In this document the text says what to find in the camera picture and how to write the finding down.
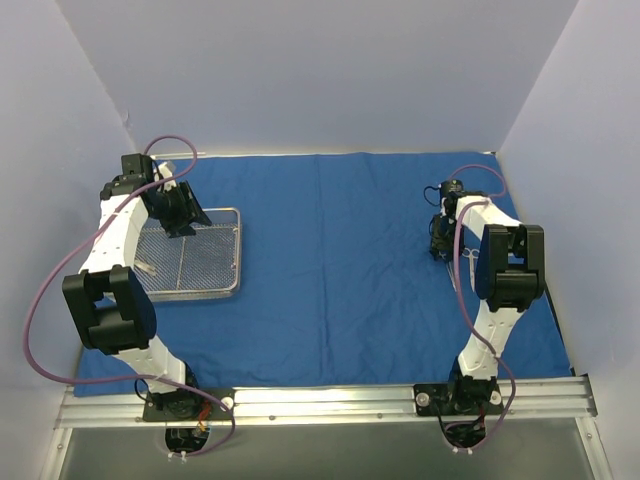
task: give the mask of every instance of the screw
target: screw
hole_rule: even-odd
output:
[[[233,398],[231,397],[224,397],[222,400],[220,400],[223,405],[225,407],[227,407],[229,410],[231,410],[233,408],[233,405],[235,404],[235,402],[233,401]]]
[[[429,406],[429,395],[424,392],[420,392],[416,395],[416,405],[419,407],[428,407]]]
[[[500,395],[500,392],[497,390],[491,392],[491,400],[489,400],[489,403],[492,405],[500,405],[500,402],[502,402],[502,395]]]

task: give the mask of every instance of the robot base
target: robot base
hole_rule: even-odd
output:
[[[212,395],[213,397],[220,398],[233,410],[233,402],[235,400],[235,390],[232,388],[203,388],[202,391]],[[153,399],[147,394],[147,401],[145,402],[144,412],[142,414],[142,421],[150,423],[165,423],[165,422],[183,422],[185,420],[197,420],[200,413],[196,410],[187,410],[186,412],[181,408],[172,406],[165,406],[162,409],[156,407]],[[228,412],[223,411],[217,405],[212,405],[211,412],[203,421],[223,421],[230,420],[231,415]]]
[[[500,389],[496,385],[494,394],[500,395]],[[473,405],[462,411],[455,402],[451,401],[451,388],[448,383],[419,383],[413,386],[413,397],[416,403],[416,414],[419,417],[453,417],[453,416],[479,416],[480,409]],[[483,402],[482,408],[485,415],[500,415],[504,410],[501,396],[495,396],[496,404]]]

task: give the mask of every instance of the blue cloth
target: blue cloth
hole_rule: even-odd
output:
[[[445,381],[469,330],[445,265],[428,254],[436,209],[422,193],[469,163],[499,168],[479,153],[201,161],[188,177],[201,205],[242,214],[242,285],[229,299],[157,305],[160,337],[205,387]],[[482,170],[458,178],[468,189],[501,188]],[[515,216],[509,197],[495,203]],[[463,259],[475,318],[468,271]],[[516,324],[504,359],[521,378],[570,374],[546,299]],[[78,370],[126,373],[96,350],[83,352]],[[132,386],[81,385],[75,394]]]

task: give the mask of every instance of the white wall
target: white wall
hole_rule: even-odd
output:
[[[616,479],[640,472],[640,2],[582,0],[501,150]]]
[[[37,478],[62,387],[36,378],[21,329],[37,286],[98,221],[98,192],[131,142],[52,0],[0,16],[0,478]],[[79,352],[60,283],[34,329],[37,358],[70,374]]]
[[[59,3],[139,147],[265,153],[496,150],[576,0]]]

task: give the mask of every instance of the gray floor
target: gray floor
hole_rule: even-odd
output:
[[[454,455],[434,423],[238,428],[220,450],[168,462],[164,430],[77,429],[63,479],[591,479],[574,420],[519,420],[472,456]]]

